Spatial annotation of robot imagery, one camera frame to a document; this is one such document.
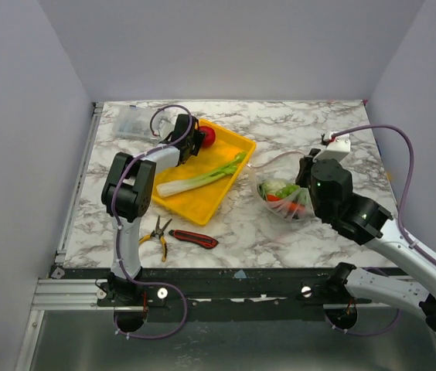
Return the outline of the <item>green toy cabbage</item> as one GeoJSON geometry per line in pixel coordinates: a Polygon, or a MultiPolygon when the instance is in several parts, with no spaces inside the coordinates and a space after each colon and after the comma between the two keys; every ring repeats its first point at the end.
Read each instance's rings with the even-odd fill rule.
{"type": "Polygon", "coordinates": [[[263,181],[259,186],[258,190],[263,194],[272,194],[274,195],[279,190],[283,189],[286,186],[286,182],[281,179],[268,179],[263,181]]]}

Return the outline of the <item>green toy grapes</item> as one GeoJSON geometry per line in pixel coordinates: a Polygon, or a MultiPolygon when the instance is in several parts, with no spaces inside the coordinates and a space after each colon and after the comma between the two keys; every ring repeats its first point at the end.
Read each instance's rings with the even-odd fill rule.
{"type": "Polygon", "coordinates": [[[297,192],[300,189],[299,185],[293,184],[293,183],[289,183],[286,186],[284,186],[283,188],[279,189],[275,195],[280,198],[280,199],[286,199],[287,197],[289,197],[292,193],[297,192]]]}

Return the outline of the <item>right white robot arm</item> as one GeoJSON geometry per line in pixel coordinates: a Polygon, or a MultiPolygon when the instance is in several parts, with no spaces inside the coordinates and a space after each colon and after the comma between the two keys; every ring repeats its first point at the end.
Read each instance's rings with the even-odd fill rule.
{"type": "Polygon", "coordinates": [[[369,299],[424,319],[436,332],[436,253],[409,242],[397,218],[378,202],[354,193],[353,177],[333,158],[318,160],[313,149],[299,161],[296,184],[308,190],[314,214],[339,235],[392,261],[412,281],[372,274],[353,264],[338,264],[326,281],[328,297],[369,299]]]}

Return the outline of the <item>red toy tomato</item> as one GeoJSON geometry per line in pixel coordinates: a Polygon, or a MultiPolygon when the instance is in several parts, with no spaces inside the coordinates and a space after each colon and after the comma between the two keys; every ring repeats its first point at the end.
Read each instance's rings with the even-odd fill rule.
{"type": "Polygon", "coordinates": [[[216,141],[216,132],[209,126],[201,126],[199,132],[203,135],[202,148],[210,148],[216,141]]]}

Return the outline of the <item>red toy chili pepper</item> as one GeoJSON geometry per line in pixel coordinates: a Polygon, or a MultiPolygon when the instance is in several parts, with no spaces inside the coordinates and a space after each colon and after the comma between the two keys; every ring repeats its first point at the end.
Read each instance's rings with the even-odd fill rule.
{"type": "Polygon", "coordinates": [[[286,199],[281,199],[273,194],[266,195],[266,202],[269,207],[275,211],[287,213],[302,213],[305,211],[305,206],[299,203],[293,203],[286,199]]]}

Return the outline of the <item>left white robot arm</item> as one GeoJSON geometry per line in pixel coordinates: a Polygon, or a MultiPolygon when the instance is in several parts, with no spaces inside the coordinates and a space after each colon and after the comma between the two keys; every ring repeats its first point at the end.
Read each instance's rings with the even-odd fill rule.
{"type": "Polygon", "coordinates": [[[202,142],[198,119],[190,113],[180,114],[172,133],[154,148],[140,155],[119,152],[114,156],[101,202],[115,228],[111,274],[121,280],[115,295],[125,305],[134,305],[141,299],[142,287],[134,281],[141,271],[139,230],[151,203],[155,177],[196,156],[202,142]]]}

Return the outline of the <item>clear zip top bag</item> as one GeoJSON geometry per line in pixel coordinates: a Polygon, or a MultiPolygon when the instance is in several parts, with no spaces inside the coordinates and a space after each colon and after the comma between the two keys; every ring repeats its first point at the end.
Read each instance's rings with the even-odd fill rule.
{"type": "Polygon", "coordinates": [[[245,168],[255,199],[266,210],[288,222],[314,216],[308,190],[295,180],[303,154],[287,151],[260,165],[245,168]]]}

